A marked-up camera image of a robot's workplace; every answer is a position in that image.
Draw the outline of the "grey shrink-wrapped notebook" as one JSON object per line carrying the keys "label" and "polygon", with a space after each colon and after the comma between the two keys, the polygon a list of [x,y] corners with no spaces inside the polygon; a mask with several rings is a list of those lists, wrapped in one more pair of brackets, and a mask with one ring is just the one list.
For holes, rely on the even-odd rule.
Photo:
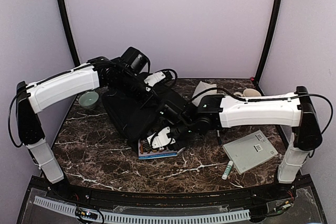
{"label": "grey shrink-wrapped notebook", "polygon": [[223,149],[240,175],[278,154],[261,130],[224,144]]}

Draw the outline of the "black student backpack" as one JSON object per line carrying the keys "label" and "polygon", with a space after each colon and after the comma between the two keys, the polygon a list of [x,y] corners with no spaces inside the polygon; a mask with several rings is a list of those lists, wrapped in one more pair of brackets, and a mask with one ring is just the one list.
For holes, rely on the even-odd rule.
{"label": "black student backpack", "polygon": [[147,73],[138,76],[107,73],[107,91],[102,95],[102,104],[112,124],[129,145],[148,136],[148,132],[162,117],[169,124],[180,121],[179,115],[185,109],[187,101],[166,85],[171,74],[163,72],[166,77],[149,90],[145,78]]}

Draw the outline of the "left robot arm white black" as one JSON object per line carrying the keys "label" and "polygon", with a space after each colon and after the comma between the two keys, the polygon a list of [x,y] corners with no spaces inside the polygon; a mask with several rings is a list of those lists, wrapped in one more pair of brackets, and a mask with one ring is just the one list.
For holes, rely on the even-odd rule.
{"label": "left robot arm white black", "polygon": [[160,88],[167,90],[167,82],[177,80],[173,69],[150,70],[149,58],[139,50],[129,47],[122,56],[107,59],[104,56],[88,60],[73,69],[61,72],[38,82],[17,85],[10,108],[16,109],[19,144],[28,148],[35,164],[54,185],[54,193],[63,201],[74,197],[74,189],[65,181],[66,175],[45,140],[38,113],[45,108],[85,91],[103,87],[117,88],[131,97],[145,101],[159,99]]}

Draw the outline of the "dog picture book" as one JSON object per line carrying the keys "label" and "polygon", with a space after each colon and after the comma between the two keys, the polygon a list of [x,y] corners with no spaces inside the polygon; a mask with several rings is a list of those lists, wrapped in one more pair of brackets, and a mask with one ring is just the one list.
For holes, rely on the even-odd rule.
{"label": "dog picture book", "polygon": [[158,158],[166,158],[166,157],[175,157],[180,155],[185,148],[181,148],[178,151],[171,151],[167,147],[164,150],[154,150],[151,149],[149,143],[145,140],[138,141],[138,159],[146,160],[146,159],[158,159]]}

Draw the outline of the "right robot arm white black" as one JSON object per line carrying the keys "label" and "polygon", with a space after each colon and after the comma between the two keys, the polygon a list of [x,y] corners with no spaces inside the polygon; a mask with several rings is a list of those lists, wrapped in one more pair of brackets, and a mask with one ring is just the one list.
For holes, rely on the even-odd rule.
{"label": "right robot arm white black", "polygon": [[279,165],[277,181],[268,188],[273,200],[280,199],[288,191],[297,172],[307,157],[312,156],[322,143],[325,129],[321,129],[316,111],[311,102],[312,94],[304,86],[294,93],[276,96],[247,97],[238,92],[223,90],[213,93],[217,87],[195,94],[190,103],[199,100],[197,112],[191,123],[179,120],[192,132],[207,132],[210,129],[228,129],[241,125],[284,125],[292,128],[289,147]]}

